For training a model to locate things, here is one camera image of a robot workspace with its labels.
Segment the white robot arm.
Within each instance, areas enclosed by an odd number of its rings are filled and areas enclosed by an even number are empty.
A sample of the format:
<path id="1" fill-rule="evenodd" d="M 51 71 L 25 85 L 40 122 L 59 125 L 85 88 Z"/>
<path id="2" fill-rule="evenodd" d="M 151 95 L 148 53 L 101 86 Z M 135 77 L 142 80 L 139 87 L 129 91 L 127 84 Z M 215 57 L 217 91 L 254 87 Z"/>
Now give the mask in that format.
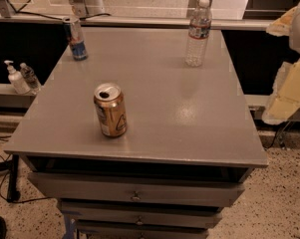
<path id="1" fill-rule="evenodd" d="M 300 2 L 272 22 L 266 32 L 276 37 L 287 36 L 289 48 L 300 54 Z M 262 120 L 269 124 L 281 124 L 300 109 L 300 59 L 295 63 L 282 63 L 272 90 Z"/>

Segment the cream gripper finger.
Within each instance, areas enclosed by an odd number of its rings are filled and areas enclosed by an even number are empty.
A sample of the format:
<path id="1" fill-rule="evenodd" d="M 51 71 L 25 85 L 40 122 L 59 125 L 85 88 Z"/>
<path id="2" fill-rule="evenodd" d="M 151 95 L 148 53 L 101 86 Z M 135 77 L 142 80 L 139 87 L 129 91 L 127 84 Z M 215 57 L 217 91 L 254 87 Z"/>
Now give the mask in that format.
<path id="1" fill-rule="evenodd" d="M 268 124 L 281 124 L 300 109 L 300 61 L 284 62 L 272 89 L 261 119 Z"/>
<path id="2" fill-rule="evenodd" d="M 266 28 L 266 32 L 276 37 L 288 36 L 295 11 L 296 7 L 293 7 L 281 17 L 270 23 Z"/>

